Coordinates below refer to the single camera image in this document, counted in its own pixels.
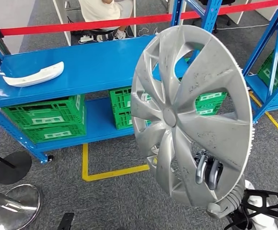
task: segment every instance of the hubcap center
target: hubcap center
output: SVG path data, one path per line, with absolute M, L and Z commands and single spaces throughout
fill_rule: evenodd
M 164 120 L 171 127 L 174 127 L 176 125 L 175 114 L 169 108 L 165 108 L 163 110 Z

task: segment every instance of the red barrier tape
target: red barrier tape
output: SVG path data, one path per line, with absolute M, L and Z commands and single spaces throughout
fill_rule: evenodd
M 252 11 L 265 7 L 277 6 L 278 0 L 261 1 L 249 4 L 240 4 L 236 6 L 224 6 L 220 8 L 219 15 L 236 13 L 242 11 Z M 194 11 L 184 12 L 181 16 L 181 19 L 193 19 L 199 18 L 199 15 Z M 31 35 L 31 34 L 45 34 L 56 33 L 64 31 L 76 31 L 76 30 L 91 30 L 97 28 L 134 25 L 134 24 L 147 24 L 147 23 L 161 23 L 169 22 L 171 19 L 171 14 L 159 14 L 153 16 L 142 16 L 136 18 L 125 18 L 118 20 L 98 21 L 89 23 L 70 23 L 70 24 L 52 24 L 52 25 L 39 25 L 18 28 L 1 29 L 5 36 L 8 35 Z

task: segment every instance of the chrome base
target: chrome base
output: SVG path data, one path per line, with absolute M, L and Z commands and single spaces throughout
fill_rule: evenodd
M 16 211 L 0 207 L 0 230 L 20 230 L 33 221 L 41 208 L 42 194 L 31 184 L 21 184 L 5 194 L 32 210 Z

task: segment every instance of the black round base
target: black round base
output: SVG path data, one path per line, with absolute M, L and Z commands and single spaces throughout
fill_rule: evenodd
M 26 152 L 14 152 L 5 158 L 15 166 L 12 169 L 0 162 L 0 184 L 14 184 L 23 179 L 32 166 L 32 158 Z

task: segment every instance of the white plastic part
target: white plastic part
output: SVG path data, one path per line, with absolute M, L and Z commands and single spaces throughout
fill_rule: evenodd
M 41 69 L 38 73 L 32 74 L 30 76 L 22 77 L 22 78 L 10 78 L 5 77 L 3 79 L 8 85 L 14 87 L 26 87 L 39 84 L 45 81 L 49 81 L 56 77 L 58 77 L 62 72 L 64 72 L 64 64 L 63 61 L 59 63 L 48 66 L 44 69 Z
M 91 42 L 91 41 L 93 41 L 92 36 L 85 35 L 85 36 L 81 37 L 79 43 L 81 44 L 81 43 Z
M 255 189 L 254 186 L 249 182 L 245 180 L 245 188 L 248 189 Z M 261 207 L 263 204 L 262 198 L 260 196 L 250 196 L 248 201 L 249 204 L 256 206 L 256 207 Z M 249 214 L 252 214 L 255 211 L 249 210 Z M 275 221 L 272 217 L 268 217 L 264 214 L 258 214 L 252 218 L 253 224 L 255 227 L 255 230 L 278 230 Z

